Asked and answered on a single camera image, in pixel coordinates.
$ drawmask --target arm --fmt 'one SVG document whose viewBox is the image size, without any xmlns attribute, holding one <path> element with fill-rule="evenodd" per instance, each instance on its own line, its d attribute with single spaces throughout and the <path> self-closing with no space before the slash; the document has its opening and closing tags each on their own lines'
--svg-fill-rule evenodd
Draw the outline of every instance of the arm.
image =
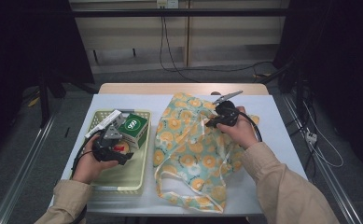
<svg viewBox="0 0 363 224">
<path fill-rule="evenodd" d="M 245 113 L 243 107 L 238 109 Z M 258 200 L 269 223 L 339 223 L 324 195 L 277 160 L 266 144 L 259 143 L 247 119 L 239 116 L 234 127 L 217 127 L 246 148 L 242 163 L 256 182 Z"/>
<path fill-rule="evenodd" d="M 91 181 L 99 177 L 104 169 L 118 165 L 117 161 L 97 161 L 94 158 L 91 148 L 97 137 L 93 136 L 85 146 L 86 154 L 80 158 L 72 179 L 61 180 L 56 185 L 53 206 L 36 223 L 72 223 L 92 195 Z"/>
</svg>

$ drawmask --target beige sleeve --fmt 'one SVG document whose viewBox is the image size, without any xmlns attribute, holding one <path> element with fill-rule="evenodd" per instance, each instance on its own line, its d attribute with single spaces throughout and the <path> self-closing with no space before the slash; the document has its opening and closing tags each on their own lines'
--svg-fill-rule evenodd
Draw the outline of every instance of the beige sleeve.
<svg viewBox="0 0 363 224">
<path fill-rule="evenodd" d="M 320 190 L 277 160 L 265 143 L 248 148 L 242 161 L 268 223 L 339 223 Z"/>
<path fill-rule="evenodd" d="M 73 180 L 61 180 L 53 190 L 54 201 L 36 223 L 71 223 L 91 197 L 93 187 Z"/>
</svg>

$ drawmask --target basket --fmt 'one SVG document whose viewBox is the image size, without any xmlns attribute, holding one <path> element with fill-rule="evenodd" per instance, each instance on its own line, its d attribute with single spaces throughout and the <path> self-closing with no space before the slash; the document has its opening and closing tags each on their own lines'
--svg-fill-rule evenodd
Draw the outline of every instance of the basket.
<svg viewBox="0 0 363 224">
<path fill-rule="evenodd" d="M 136 151 L 131 159 L 125 165 L 118 165 L 108 170 L 102 171 L 100 176 L 91 183 L 94 187 L 93 196 L 103 194 L 142 194 L 143 183 L 147 160 L 147 146 L 151 127 L 151 113 L 147 110 L 122 111 L 122 115 L 126 118 L 127 114 L 135 114 L 148 120 L 147 140 Z M 112 111 L 98 110 L 95 112 L 91 121 L 90 131 L 103 119 L 105 119 Z"/>
</svg>

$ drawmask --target yellow floral pattern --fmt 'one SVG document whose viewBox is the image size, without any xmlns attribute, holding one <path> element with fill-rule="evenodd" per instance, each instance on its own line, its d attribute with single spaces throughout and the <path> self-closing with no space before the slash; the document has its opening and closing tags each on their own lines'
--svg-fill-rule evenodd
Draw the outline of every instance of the yellow floral pattern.
<svg viewBox="0 0 363 224">
<path fill-rule="evenodd" d="M 158 124 L 153 165 L 158 196 L 169 203 L 203 212 L 223 213 L 224 177 L 242 167 L 243 149 L 204 121 L 216 115 L 215 105 L 183 92 L 176 93 Z M 250 116 L 258 123 L 259 117 Z M 162 192 L 162 174 L 177 176 L 197 196 Z"/>
</svg>

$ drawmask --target gray floor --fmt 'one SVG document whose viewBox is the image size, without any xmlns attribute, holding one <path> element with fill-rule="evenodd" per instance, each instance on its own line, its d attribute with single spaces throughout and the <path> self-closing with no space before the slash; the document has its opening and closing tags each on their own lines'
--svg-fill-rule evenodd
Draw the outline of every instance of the gray floor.
<svg viewBox="0 0 363 224">
<path fill-rule="evenodd" d="M 251 83 L 257 81 L 255 73 L 271 73 L 274 68 L 269 63 L 264 63 L 252 68 L 246 68 L 256 62 L 271 61 L 275 46 L 251 49 L 246 46 L 239 48 L 213 48 L 197 49 L 196 61 L 193 68 L 203 70 L 186 70 L 182 63 L 182 50 L 172 49 L 175 64 L 180 68 L 180 73 L 168 72 L 162 69 L 159 63 L 159 51 L 153 49 L 137 49 L 133 56 L 131 49 L 116 51 L 97 51 L 97 62 L 93 53 L 87 52 L 96 83 L 90 84 L 99 88 L 105 82 L 228 82 Z M 169 55 L 163 53 L 165 68 L 173 68 Z M 51 189 L 63 171 L 63 165 L 68 160 L 69 153 L 77 139 L 82 121 L 89 108 L 91 95 L 80 89 L 65 84 L 67 95 L 64 99 L 50 98 L 51 110 L 60 105 L 59 113 L 50 129 L 47 140 L 32 164 L 32 172 L 28 174 L 24 188 L 19 195 L 18 202 L 11 207 L 8 223 L 32 223 L 39 218 L 49 205 Z M 285 124 L 293 120 L 285 103 L 285 97 L 292 99 L 292 94 L 282 95 L 276 82 L 267 85 L 273 96 Z M 353 153 L 348 142 L 334 131 L 330 119 L 320 107 L 319 102 L 314 102 L 317 114 L 317 126 L 320 132 L 339 151 L 344 160 L 342 167 L 331 167 L 337 176 L 346 195 L 355 207 L 363 223 L 363 164 Z M 35 106 L 23 105 L 14 126 L 3 141 L 0 150 L 0 204 L 5 198 L 15 176 L 23 165 L 24 159 L 34 144 L 40 123 L 39 102 Z M 289 133 L 294 133 L 298 128 L 295 123 L 287 126 Z M 340 157 L 322 135 L 318 135 L 318 145 L 329 162 L 339 164 Z M 309 150 L 305 146 L 301 134 L 291 135 L 291 140 L 297 150 L 302 165 L 308 160 Z M 326 179 L 311 162 L 306 171 L 309 179 L 324 193 L 341 223 L 348 223 L 337 199 L 328 185 Z M 132 221 L 125 217 L 102 217 L 88 214 L 88 223 L 126 223 Z M 251 217 L 251 223 L 265 223 L 264 217 Z"/>
</svg>

